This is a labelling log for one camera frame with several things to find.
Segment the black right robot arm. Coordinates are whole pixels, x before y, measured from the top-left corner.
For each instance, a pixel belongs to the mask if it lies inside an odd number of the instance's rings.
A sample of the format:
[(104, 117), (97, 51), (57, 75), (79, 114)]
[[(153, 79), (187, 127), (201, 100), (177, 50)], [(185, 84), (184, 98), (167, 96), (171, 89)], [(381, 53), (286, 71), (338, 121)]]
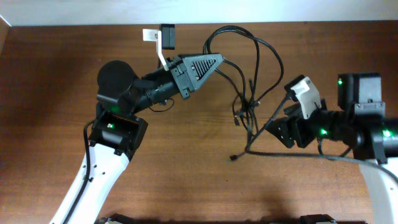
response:
[(385, 117), (381, 76), (340, 74), (337, 85), (340, 110), (332, 111), (311, 79), (298, 76), (285, 86), (294, 105), (266, 129), (287, 148), (315, 139), (343, 142), (361, 162), (375, 222), (397, 223), (397, 119)]

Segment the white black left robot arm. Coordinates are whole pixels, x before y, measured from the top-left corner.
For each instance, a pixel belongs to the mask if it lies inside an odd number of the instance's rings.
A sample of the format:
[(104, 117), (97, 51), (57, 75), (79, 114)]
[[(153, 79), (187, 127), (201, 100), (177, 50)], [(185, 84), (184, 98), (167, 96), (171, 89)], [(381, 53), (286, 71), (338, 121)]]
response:
[(180, 54), (143, 77), (126, 62), (106, 63), (97, 77), (96, 117), (83, 128), (83, 161), (51, 222), (94, 223), (146, 133), (136, 114), (174, 95), (189, 98), (223, 61), (221, 54)]

